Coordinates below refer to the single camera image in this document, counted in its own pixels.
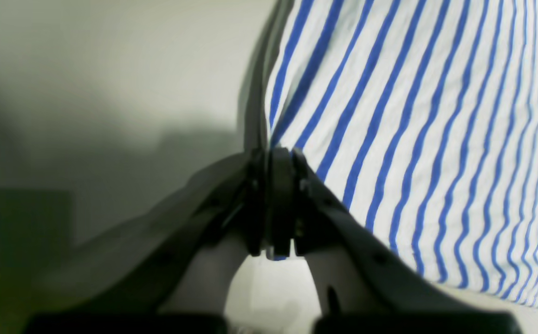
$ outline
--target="striped shirt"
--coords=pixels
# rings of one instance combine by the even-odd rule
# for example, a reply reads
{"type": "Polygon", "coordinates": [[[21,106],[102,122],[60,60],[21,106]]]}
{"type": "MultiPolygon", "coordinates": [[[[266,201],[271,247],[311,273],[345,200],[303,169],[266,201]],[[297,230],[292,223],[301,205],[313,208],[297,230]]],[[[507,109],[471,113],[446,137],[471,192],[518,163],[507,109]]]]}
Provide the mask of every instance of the striped shirt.
{"type": "Polygon", "coordinates": [[[538,1],[296,0],[265,116],[426,280],[538,307],[538,1]]]}

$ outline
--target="blue striped fabric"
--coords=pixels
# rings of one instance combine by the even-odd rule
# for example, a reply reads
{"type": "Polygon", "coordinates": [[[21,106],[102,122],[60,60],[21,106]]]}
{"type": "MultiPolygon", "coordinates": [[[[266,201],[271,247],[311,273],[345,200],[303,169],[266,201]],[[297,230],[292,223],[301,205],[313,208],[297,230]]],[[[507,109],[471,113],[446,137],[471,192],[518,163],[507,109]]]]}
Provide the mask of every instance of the blue striped fabric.
{"type": "Polygon", "coordinates": [[[417,273],[538,307],[538,0],[297,0],[265,103],[417,273]]]}

